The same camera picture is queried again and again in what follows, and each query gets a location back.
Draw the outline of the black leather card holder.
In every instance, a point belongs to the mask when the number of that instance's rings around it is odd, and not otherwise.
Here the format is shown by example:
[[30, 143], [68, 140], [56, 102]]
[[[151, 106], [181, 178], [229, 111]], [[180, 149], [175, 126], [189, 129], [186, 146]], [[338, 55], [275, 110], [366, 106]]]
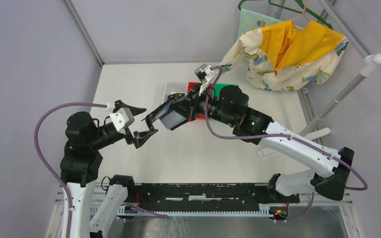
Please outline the black leather card holder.
[[161, 121], [167, 130], [175, 130], [188, 122], [188, 114], [180, 114], [173, 110], [164, 112], [166, 104], [167, 102], [164, 102], [143, 119], [150, 130], [155, 129], [153, 123], [157, 120]]

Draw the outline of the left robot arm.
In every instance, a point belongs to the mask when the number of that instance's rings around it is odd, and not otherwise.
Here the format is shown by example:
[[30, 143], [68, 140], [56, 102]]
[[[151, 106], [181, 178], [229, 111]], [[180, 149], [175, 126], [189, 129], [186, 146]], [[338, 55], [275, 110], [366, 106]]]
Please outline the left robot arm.
[[67, 143], [61, 161], [64, 184], [63, 238], [105, 238], [123, 202], [136, 196], [131, 176], [114, 175], [110, 179], [105, 198], [93, 218], [92, 196], [103, 160], [101, 149], [120, 140], [139, 148], [156, 130], [131, 133], [134, 116], [146, 112], [121, 100], [105, 107], [111, 111], [111, 122], [99, 124], [88, 112], [77, 112], [67, 119]]

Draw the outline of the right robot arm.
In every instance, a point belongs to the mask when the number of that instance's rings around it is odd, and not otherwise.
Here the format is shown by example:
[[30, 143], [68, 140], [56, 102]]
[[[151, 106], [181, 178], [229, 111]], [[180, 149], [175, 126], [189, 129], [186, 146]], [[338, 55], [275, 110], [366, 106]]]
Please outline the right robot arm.
[[248, 95], [237, 85], [223, 87], [214, 98], [200, 94], [200, 87], [196, 84], [186, 95], [173, 95], [166, 102], [160, 121], [167, 129], [174, 130], [205, 115], [207, 120], [230, 126], [230, 140], [273, 149], [307, 166], [304, 172], [272, 176], [266, 190], [272, 202], [309, 192], [334, 201], [343, 199], [353, 172], [353, 150], [328, 148], [291, 132], [272, 117], [250, 108]]

